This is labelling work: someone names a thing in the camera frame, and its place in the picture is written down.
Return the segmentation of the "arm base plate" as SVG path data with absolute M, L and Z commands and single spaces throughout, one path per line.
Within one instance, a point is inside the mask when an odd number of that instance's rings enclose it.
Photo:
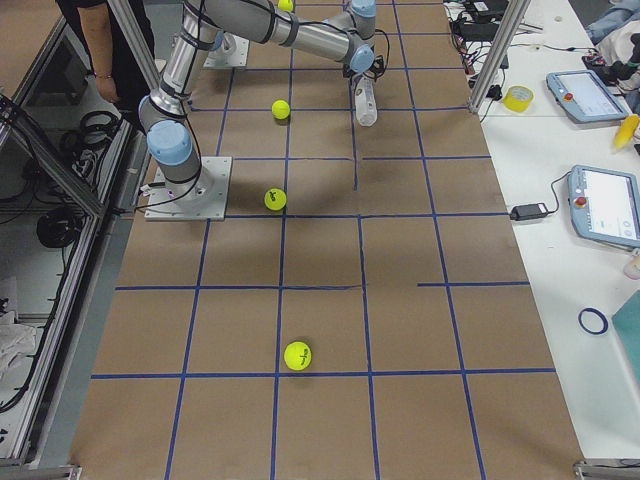
M 223 221 L 232 171 L 231 157 L 204 156 L 200 174 L 178 184 L 166 179 L 159 165 L 144 217 L 148 221 Z
M 205 69 L 245 68 L 250 42 L 229 32 L 219 32 L 204 62 Z

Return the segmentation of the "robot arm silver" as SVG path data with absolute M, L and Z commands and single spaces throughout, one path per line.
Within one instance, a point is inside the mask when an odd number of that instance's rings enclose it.
M 182 25 L 158 73 L 143 70 L 150 93 L 139 105 L 147 147 L 158 164 L 157 188 L 145 205 L 154 219 L 221 219 L 231 161 L 204 157 L 187 106 L 203 69 L 243 68 L 251 44 L 273 43 L 334 61 L 345 76 L 376 74 L 377 8 L 349 1 L 325 20 L 300 17 L 291 1 L 185 1 Z

